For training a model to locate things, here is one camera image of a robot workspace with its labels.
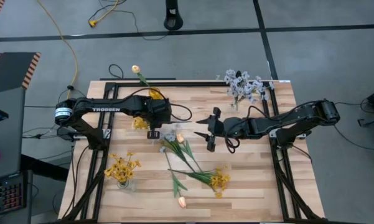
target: wooden tabletop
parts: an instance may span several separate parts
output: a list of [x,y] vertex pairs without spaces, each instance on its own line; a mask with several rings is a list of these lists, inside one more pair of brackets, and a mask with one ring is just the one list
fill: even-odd
[[[91,82],[87,97],[102,98],[104,86],[104,81]],[[124,98],[140,88],[121,87],[118,98]],[[193,113],[192,121],[207,118],[212,114],[215,106],[222,111],[220,120],[232,116],[245,117],[250,105],[247,100],[242,101],[239,110],[235,111],[230,106],[231,97],[227,96],[226,87],[160,87],[160,90],[170,98],[172,103],[190,108]],[[296,105],[290,83],[276,82],[275,93],[280,113],[287,112]],[[262,109],[261,102],[255,105]],[[183,108],[173,107],[172,110],[181,118],[187,118],[189,115]],[[271,102],[269,102],[269,110],[272,111]],[[97,127],[98,117],[98,113],[90,113],[83,119],[93,127]],[[252,110],[251,117],[262,117],[262,115]],[[183,123],[177,128],[175,124],[164,124],[159,131],[166,133],[177,128],[177,132],[189,141],[194,157],[203,170],[227,165],[226,173],[231,176],[223,198],[218,199],[206,185],[184,174],[177,174],[178,179],[188,188],[188,191],[181,191],[187,202],[187,208],[182,209],[174,198],[166,157],[159,152],[161,144],[157,140],[146,139],[146,130],[133,130],[132,121],[133,118],[130,116],[115,113],[109,153],[116,153],[121,157],[125,157],[127,152],[136,153],[133,158],[139,159],[142,164],[141,168],[135,169],[134,179],[137,189],[133,193],[124,192],[116,186],[114,179],[105,179],[99,222],[270,222],[283,219],[267,136],[260,140],[242,140],[241,146],[234,154],[227,151],[222,138],[217,138],[215,152],[209,152],[206,150],[204,138],[194,134],[194,131],[207,133],[207,125]],[[295,145],[307,151],[305,141],[297,140]],[[74,163],[86,146],[86,140],[76,143]],[[91,153],[91,150],[87,150],[81,159],[76,189],[77,201],[85,191]],[[288,153],[296,190],[308,206],[317,215],[323,217],[324,212],[310,160],[293,148],[289,149]],[[173,169],[189,171],[178,157],[171,153],[168,155]],[[113,163],[113,159],[108,159],[107,167]],[[287,190],[285,193],[289,204],[289,215],[292,217],[290,195]],[[72,195],[71,167],[58,218],[62,218]],[[95,191],[90,197],[87,217],[92,217],[94,199]]]

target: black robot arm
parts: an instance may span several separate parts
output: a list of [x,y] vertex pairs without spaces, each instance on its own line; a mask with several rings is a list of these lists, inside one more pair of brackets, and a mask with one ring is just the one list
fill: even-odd
[[123,99],[78,98],[65,100],[56,106],[55,123],[70,126],[87,137],[89,148],[104,150],[104,136],[101,129],[91,127],[82,116],[90,112],[121,112],[132,117],[140,117],[149,123],[149,139],[159,138],[156,128],[171,124],[171,104],[169,99],[154,100],[150,96],[131,95]]
[[[215,150],[215,137],[224,137],[227,147],[236,148],[239,146],[239,139],[260,139],[270,134],[278,141],[281,147],[290,146],[297,136],[309,135],[311,129],[321,125],[330,126],[340,120],[335,105],[327,100],[311,101],[304,103],[293,110],[273,117],[249,118],[227,118],[224,122],[219,121],[221,111],[213,109],[214,115],[207,119],[198,121],[200,124],[207,124],[210,134],[196,133],[207,141],[207,149]],[[232,145],[229,138],[236,139],[237,146]]]

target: flower stem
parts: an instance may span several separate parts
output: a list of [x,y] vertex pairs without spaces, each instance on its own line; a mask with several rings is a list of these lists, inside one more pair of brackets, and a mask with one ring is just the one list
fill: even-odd
[[192,156],[191,158],[192,158],[192,160],[194,160],[194,162],[195,162],[195,164],[197,165],[197,167],[199,168],[199,170],[200,170],[201,172],[203,172],[202,169],[200,168],[199,164],[198,164],[197,161],[195,160],[195,158],[194,158],[193,156]]

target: yellow flower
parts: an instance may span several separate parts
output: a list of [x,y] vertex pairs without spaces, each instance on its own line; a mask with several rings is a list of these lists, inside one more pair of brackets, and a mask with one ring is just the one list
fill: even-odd
[[129,162],[129,168],[134,168],[136,166],[136,162],[134,162],[134,161],[130,161]]
[[106,177],[109,177],[111,175],[111,173],[112,173],[112,168],[104,170],[104,174],[105,174]]
[[136,160],[136,165],[137,165],[138,167],[141,167],[141,164],[139,163],[139,160],[138,160],[138,159]]
[[134,172],[129,171],[129,172],[127,173],[127,178],[132,179],[132,178],[133,178],[133,175],[134,175]]
[[139,66],[137,66],[137,65],[133,65],[133,66],[131,67],[131,71],[132,71],[133,73],[139,73],[141,70],[139,69]]
[[179,205],[181,208],[186,208],[187,203],[185,202],[185,197],[179,197]]
[[184,142],[184,138],[181,136],[181,134],[178,134],[178,135],[177,135],[177,141],[178,141],[179,143],[183,143],[183,142]]
[[215,195],[216,195],[216,198],[222,198],[223,197],[222,192],[217,192],[217,193],[215,193]]

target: black metal frame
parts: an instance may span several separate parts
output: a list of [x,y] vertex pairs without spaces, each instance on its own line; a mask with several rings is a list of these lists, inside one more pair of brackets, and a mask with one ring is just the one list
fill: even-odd
[[[153,84],[156,87],[164,87],[164,86],[187,86],[187,87],[224,86],[224,87],[226,87],[226,86],[228,86],[224,82],[189,82],[189,81],[184,81],[184,82],[155,82]],[[105,85],[105,91],[104,91],[103,98],[107,99],[111,90],[113,90],[113,98],[117,98],[118,93],[119,93],[119,88],[121,88],[121,87],[138,87],[138,86],[144,87],[144,84],[141,83],[141,82],[135,82],[135,83],[108,82]],[[275,91],[274,90],[269,90],[269,93],[270,93],[270,96],[271,96],[271,102],[272,102],[274,114],[279,114],[278,105],[277,105],[277,102],[276,102]],[[268,102],[266,100],[263,100],[262,103],[263,103],[264,112],[267,115],[269,115]],[[112,132],[112,128],[113,128],[114,115],[115,115],[114,112],[110,112],[110,119],[108,121],[108,127],[107,128],[110,129],[111,132]],[[98,127],[102,128],[104,126],[104,118],[105,118],[105,113],[101,113],[99,121],[98,121]],[[103,172],[103,169],[106,167],[109,145],[110,145],[110,138],[107,139],[106,142],[108,144],[108,149],[103,152],[103,157],[102,157],[101,166],[100,166],[101,169],[99,169],[98,172]],[[281,169],[281,165],[280,165],[280,162],[279,162],[279,159],[278,159],[278,155],[276,153],[276,151],[278,149],[276,141],[270,138],[269,143],[270,143],[270,146],[271,146],[271,155],[272,155],[272,158],[273,158],[274,171],[276,173],[276,183],[277,183],[279,201],[280,201],[280,205],[281,205],[281,211],[282,211],[282,214],[283,214],[284,222],[293,222],[293,223],[335,223],[335,222],[329,222],[324,218],[318,217],[304,203],[303,199],[300,197],[300,195],[294,189],[294,181],[293,181],[292,170],[291,170],[291,165],[290,165],[288,153],[286,151],[283,152],[284,159],[282,160],[282,162],[283,162],[283,165],[285,167],[285,171],[286,171],[286,174],[285,174]],[[93,182],[97,158],[98,158],[98,152],[93,151],[86,186],[89,186]],[[85,220],[85,221],[89,221],[89,222],[93,222],[93,221],[98,220],[98,215],[99,215],[100,205],[101,205],[101,196],[102,196],[102,191],[103,191],[103,181],[104,181],[103,179],[100,179],[100,182],[97,185],[97,193],[96,193],[96,198],[95,198],[95,202],[94,202],[94,206],[93,206],[93,217],[92,217],[92,219],[86,219],[87,207],[88,207],[88,200],[86,200],[86,202],[85,202],[85,204],[82,208],[80,220]],[[288,214],[288,205],[286,203],[286,197],[285,197],[285,192],[284,192],[284,187],[283,187],[284,185],[288,189],[288,191],[289,191],[289,193],[291,194],[291,197],[292,197],[294,218],[290,218],[289,214]],[[305,215],[308,217],[308,219],[306,219],[306,220],[301,219],[300,209],[302,209],[302,211],[305,213]]]

